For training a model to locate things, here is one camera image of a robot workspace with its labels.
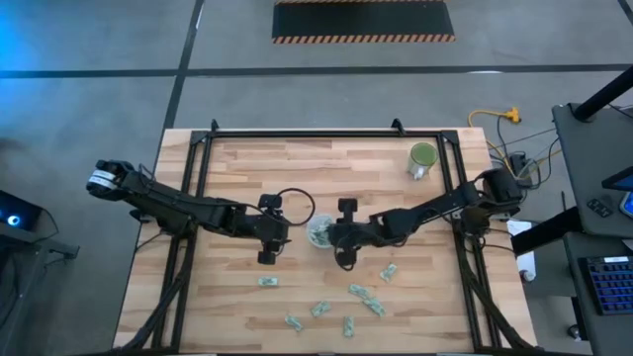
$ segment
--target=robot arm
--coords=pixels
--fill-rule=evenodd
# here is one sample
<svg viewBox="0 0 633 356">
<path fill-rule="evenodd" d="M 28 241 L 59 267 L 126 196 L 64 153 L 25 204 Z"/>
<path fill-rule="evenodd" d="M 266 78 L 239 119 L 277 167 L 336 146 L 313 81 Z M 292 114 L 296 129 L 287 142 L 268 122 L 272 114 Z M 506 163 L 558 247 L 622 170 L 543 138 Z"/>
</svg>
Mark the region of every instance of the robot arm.
<svg viewBox="0 0 633 356">
<path fill-rule="evenodd" d="M 125 201 L 156 218 L 167 233 L 195 232 L 198 226 L 229 237 L 254 238 L 262 243 L 257 261 L 274 264 L 288 240 L 279 194 L 260 197 L 257 207 L 222 198 L 195 198 L 160 184 L 125 161 L 99 160 L 86 189 L 100 199 Z M 261 214 L 247 215 L 250 207 Z"/>
<path fill-rule="evenodd" d="M 483 191 L 475 185 L 480 179 L 484 181 Z M 354 222 L 356 200 L 340 199 L 338 209 L 343 212 L 343 218 L 337 219 L 328 228 L 328 238 L 335 249 L 336 263 L 350 271 L 356 263 L 357 251 L 362 246 L 402 247 L 421 225 L 457 211 L 461 211 L 463 231 L 482 234 L 490 226 L 490 216 L 516 214 L 521 199 L 516 181 L 505 169 L 486 171 L 475 180 L 417 207 L 377 213 L 369 217 L 369 222 Z"/>
</svg>

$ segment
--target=concrete floor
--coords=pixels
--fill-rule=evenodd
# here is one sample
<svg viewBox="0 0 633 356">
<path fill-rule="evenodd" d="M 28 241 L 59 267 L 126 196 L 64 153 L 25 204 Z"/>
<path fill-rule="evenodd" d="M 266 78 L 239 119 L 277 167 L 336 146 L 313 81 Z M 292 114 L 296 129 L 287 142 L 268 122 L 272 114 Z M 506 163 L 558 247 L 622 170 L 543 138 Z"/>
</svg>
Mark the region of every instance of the concrete floor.
<svg viewBox="0 0 633 356">
<path fill-rule="evenodd" d="M 190 67 L 633 62 L 633 28 L 615 0 L 452 0 L 454 44 L 273 45 L 272 6 L 273 0 L 207 0 Z M 5 0 L 0 70 L 177 68 L 193 8 L 194 0 Z M 360 128 L 400 118 L 409 127 L 464 127 L 472 110 L 516 106 L 523 122 L 502 125 L 513 140 L 553 128 L 552 106 L 582 101 L 617 74 L 188 78 L 174 126 L 207 128 L 217 119 L 226 128 Z M 99 158 L 152 166 L 173 84 L 171 77 L 0 79 L 0 189 L 47 207 L 59 239 L 81 245 L 75 261 L 43 279 L 21 354 L 110 347 L 138 225 L 129 207 L 93 199 L 84 185 Z M 625 95 L 618 103 L 632 101 Z M 498 142 L 495 118 L 476 123 Z M 536 154 L 554 138 L 544 134 L 511 150 Z M 559 213 L 561 191 L 571 206 L 559 155 L 552 178 L 530 194 L 519 217 L 540 221 Z M 569 322 L 558 302 L 528 299 L 536 329 L 553 317 Z M 548 349 L 588 349 L 562 326 L 537 336 Z"/>
</svg>

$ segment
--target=wooden table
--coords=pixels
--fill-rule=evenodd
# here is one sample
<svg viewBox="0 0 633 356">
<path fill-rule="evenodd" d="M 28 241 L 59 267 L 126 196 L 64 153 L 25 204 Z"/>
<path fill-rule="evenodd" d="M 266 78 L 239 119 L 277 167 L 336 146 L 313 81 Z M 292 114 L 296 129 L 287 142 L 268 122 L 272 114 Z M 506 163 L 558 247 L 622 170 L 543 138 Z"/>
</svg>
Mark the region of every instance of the wooden table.
<svg viewBox="0 0 633 356">
<path fill-rule="evenodd" d="M 468 179 L 491 167 L 481 129 L 457 129 Z M 180 188 L 190 130 L 169 130 L 159 153 L 156 178 Z M 287 187 L 310 192 L 316 213 L 339 217 L 339 198 L 358 199 L 357 221 L 395 207 L 412 207 L 444 193 L 439 165 L 422 181 L 406 173 L 409 149 L 429 138 L 232 138 L 214 139 L 205 196 L 257 204 L 262 193 Z M 453 182 L 453 154 L 448 152 Z M 197 177 L 195 165 L 194 177 Z M 192 181 L 192 194 L 196 187 Z M 310 203 L 299 194 L 284 196 L 290 221 L 301 221 Z M 494 222 L 496 228 L 504 228 Z M 139 242 L 158 231 L 147 225 Z M 365 247 L 352 272 L 334 262 L 331 249 L 313 247 L 306 228 L 291 227 L 274 266 L 257 264 L 257 240 L 228 238 L 200 230 L 189 289 L 181 352 L 439 352 L 471 351 L 462 284 L 453 235 L 443 220 L 423 225 L 404 248 Z M 488 243 L 511 247 L 506 234 L 487 236 Z M 169 238 L 160 237 L 136 254 L 115 345 L 125 344 L 155 307 L 160 293 Z M 530 315 L 508 251 L 486 248 L 493 297 L 509 322 L 535 344 Z M 390 263 L 399 267 L 392 283 L 379 277 Z M 262 276 L 279 278 L 279 287 L 261 288 Z M 385 306 L 378 317 L 347 293 L 349 284 L 370 289 Z M 332 310 L 313 318 L 311 307 L 329 301 Z M 305 329 L 297 333 L 284 322 L 289 313 Z M 482 334 L 489 343 L 478 307 Z M 343 317 L 355 317 L 356 335 L 342 335 Z M 169 341 L 168 316 L 163 342 Z"/>
</svg>

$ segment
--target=green cup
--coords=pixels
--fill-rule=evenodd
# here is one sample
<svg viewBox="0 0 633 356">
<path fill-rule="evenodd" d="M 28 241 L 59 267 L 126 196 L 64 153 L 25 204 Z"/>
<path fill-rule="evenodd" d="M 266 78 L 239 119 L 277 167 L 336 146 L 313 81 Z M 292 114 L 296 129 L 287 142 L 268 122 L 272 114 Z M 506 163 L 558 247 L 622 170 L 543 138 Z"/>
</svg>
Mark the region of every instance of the green cup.
<svg viewBox="0 0 633 356">
<path fill-rule="evenodd" d="M 425 142 L 416 143 L 408 156 L 408 173 L 412 174 L 415 180 L 421 179 L 437 162 L 437 155 L 437 149 L 432 145 Z"/>
</svg>

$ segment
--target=keyboard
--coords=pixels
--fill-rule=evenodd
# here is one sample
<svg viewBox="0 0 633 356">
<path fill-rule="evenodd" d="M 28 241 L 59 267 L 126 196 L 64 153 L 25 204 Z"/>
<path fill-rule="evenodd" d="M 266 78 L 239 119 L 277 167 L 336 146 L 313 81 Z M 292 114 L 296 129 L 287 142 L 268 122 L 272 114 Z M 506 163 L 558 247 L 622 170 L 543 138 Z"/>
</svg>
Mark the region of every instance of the keyboard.
<svg viewBox="0 0 633 356">
<path fill-rule="evenodd" d="M 597 313 L 633 313 L 633 256 L 579 259 Z"/>
</svg>

